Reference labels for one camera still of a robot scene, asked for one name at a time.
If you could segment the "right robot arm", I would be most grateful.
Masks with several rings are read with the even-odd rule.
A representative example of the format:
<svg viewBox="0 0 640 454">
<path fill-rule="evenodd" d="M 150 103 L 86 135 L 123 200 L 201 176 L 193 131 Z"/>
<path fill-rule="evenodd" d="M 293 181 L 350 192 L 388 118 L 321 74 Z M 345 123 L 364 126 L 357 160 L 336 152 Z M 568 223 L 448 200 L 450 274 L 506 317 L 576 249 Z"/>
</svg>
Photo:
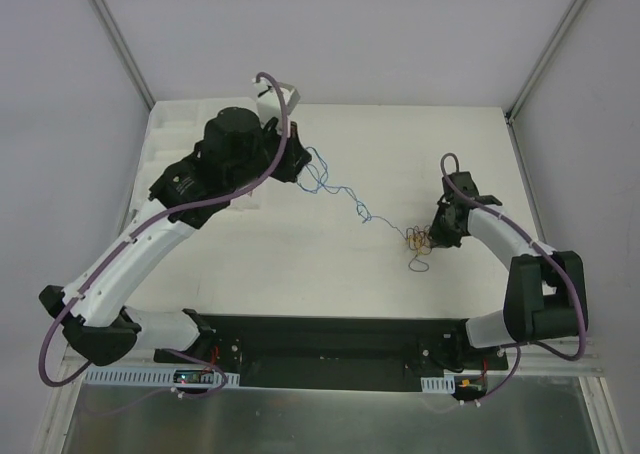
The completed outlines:
<svg viewBox="0 0 640 454">
<path fill-rule="evenodd" d="M 570 362 L 586 351 L 588 310 L 584 267 L 574 251 L 558 251 L 534 240 L 504 211 L 481 196 L 468 171 L 442 177 L 443 195 L 429 230 L 434 248 L 480 241 L 508 272 L 503 307 L 463 322 L 463 336 L 450 343 L 461 368 L 481 362 L 486 349 L 535 345 Z"/>
</svg>

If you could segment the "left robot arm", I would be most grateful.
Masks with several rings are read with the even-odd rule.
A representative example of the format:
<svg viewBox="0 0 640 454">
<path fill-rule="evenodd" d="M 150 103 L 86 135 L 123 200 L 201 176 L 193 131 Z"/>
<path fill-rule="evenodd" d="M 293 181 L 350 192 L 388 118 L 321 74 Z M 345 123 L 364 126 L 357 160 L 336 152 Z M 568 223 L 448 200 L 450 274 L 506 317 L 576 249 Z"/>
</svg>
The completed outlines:
<svg viewBox="0 0 640 454">
<path fill-rule="evenodd" d="M 261 122 L 246 108 L 221 110 L 193 151 L 154 182 L 109 253 L 67 286 L 46 287 L 40 302 L 61 320 L 70 346 L 96 366 L 134 349 L 173 349 L 188 362 L 204 361 L 213 333 L 199 314 L 145 312 L 129 307 L 129 297 L 171 250 L 229 206 L 231 194 L 263 174 L 295 182 L 310 160 L 295 124 L 283 138 L 277 118 Z"/>
</svg>

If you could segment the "white foam tray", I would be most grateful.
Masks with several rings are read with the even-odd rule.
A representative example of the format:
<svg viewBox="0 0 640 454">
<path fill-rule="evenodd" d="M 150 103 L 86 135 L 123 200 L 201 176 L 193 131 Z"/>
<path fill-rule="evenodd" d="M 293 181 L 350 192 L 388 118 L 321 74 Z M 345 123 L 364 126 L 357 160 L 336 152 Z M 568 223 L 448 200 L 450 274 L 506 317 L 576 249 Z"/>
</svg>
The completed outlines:
<svg viewBox="0 0 640 454">
<path fill-rule="evenodd" d="M 149 188 L 164 169 L 193 151 L 203 139 L 205 124 L 227 107 L 256 110 L 248 97 L 158 102 L 151 110 L 134 181 L 130 211 L 138 211 Z"/>
</svg>

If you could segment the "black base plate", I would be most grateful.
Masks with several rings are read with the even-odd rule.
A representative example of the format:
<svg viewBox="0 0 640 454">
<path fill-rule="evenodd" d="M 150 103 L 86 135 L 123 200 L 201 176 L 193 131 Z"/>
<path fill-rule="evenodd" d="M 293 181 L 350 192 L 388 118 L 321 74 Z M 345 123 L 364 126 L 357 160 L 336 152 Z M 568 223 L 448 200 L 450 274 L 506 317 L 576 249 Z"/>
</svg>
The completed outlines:
<svg viewBox="0 0 640 454">
<path fill-rule="evenodd" d="M 199 315 L 183 354 L 237 374 L 243 387 L 416 392 L 447 371 L 504 371 L 470 346 L 460 319 Z"/>
</svg>

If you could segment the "right aluminium frame post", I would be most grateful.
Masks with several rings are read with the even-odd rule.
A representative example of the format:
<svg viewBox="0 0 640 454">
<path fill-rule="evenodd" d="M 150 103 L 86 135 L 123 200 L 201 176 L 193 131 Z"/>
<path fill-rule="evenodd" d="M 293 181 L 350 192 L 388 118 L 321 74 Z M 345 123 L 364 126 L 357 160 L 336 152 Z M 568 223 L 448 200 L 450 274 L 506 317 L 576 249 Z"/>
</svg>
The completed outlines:
<svg viewBox="0 0 640 454">
<path fill-rule="evenodd" d="M 505 110 L 505 119 L 508 125 L 514 123 L 524 108 L 525 103 L 545 72 L 551 66 L 554 57 L 559 52 L 589 1 L 590 0 L 571 0 L 569 2 L 569 5 L 564 10 L 549 39 L 546 41 L 523 85 L 509 107 Z"/>
</svg>

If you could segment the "aluminium frame post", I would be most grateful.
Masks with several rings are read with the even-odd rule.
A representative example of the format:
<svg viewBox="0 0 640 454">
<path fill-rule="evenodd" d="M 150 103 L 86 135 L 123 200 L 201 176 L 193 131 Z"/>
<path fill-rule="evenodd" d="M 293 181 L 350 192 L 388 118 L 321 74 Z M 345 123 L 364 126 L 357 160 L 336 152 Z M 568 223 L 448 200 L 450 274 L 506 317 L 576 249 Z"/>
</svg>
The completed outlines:
<svg viewBox="0 0 640 454">
<path fill-rule="evenodd" d="M 590 0 L 571 0 L 569 2 L 569 5 L 564 10 L 549 39 L 546 41 L 523 85 L 509 107 L 505 110 L 505 119 L 508 125 L 514 123 L 524 108 L 525 103 L 545 72 L 551 66 L 554 57 L 559 52 L 589 1 Z"/>
<path fill-rule="evenodd" d="M 88 0 L 125 73 L 148 110 L 156 100 L 106 0 Z"/>
</svg>

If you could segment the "left aluminium frame post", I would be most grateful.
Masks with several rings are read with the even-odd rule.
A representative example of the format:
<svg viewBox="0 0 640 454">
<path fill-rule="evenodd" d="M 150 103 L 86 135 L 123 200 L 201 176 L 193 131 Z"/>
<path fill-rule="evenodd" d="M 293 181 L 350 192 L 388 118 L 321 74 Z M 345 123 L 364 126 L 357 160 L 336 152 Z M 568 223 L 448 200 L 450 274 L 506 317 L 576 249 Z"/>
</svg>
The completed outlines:
<svg viewBox="0 0 640 454">
<path fill-rule="evenodd" d="M 88 0 L 125 73 L 148 110 L 156 100 L 106 0 Z"/>
</svg>

